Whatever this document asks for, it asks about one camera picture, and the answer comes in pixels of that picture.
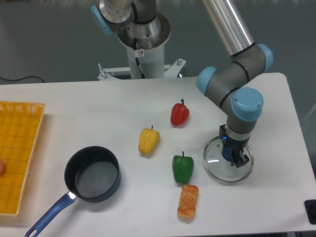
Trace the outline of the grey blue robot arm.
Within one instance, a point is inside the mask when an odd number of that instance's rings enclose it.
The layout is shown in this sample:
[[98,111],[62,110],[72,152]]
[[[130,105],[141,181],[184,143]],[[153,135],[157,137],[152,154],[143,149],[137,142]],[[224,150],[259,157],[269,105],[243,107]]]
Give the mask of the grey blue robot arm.
[[[260,92],[246,85],[271,67],[274,56],[266,45],[255,42],[233,1],[206,0],[204,5],[232,62],[221,70],[203,69],[196,85],[228,116],[219,129],[222,156],[239,168],[249,162],[244,148],[264,102]],[[154,0],[101,0],[91,12],[104,34],[117,33],[127,50],[133,79],[166,77],[164,44],[171,30]]]

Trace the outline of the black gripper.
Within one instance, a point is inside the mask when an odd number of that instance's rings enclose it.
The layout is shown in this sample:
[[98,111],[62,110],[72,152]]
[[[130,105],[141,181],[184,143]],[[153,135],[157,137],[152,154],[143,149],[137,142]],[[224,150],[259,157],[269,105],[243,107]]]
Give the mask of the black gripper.
[[244,153],[250,133],[237,133],[227,124],[220,126],[219,138],[222,140],[222,156],[231,163],[231,166],[240,168],[249,162],[249,157]]

